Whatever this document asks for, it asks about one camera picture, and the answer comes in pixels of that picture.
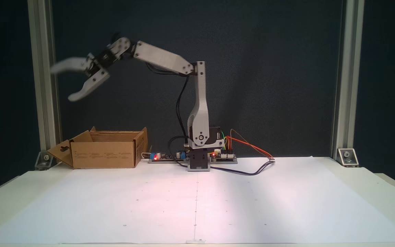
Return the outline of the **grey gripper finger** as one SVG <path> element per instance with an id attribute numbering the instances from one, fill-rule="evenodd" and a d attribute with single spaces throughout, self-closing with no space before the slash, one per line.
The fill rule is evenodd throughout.
<path id="1" fill-rule="evenodd" d="M 59 74 L 68 71 L 86 71 L 89 66 L 89 58 L 70 57 L 51 66 L 51 74 Z"/>
<path id="2" fill-rule="evenodd" d="M 70 94 L 68 100 L 71 102 L 75 102 L 81 100 L 82 98 L 88 96 L 95 89 L 97 89 L 102 83 L 110 78 L 110 74 L 106 70 L 99 70 L 94 75 L 88 78 L 83 84 L 83 87 L 80 91 Z"/>

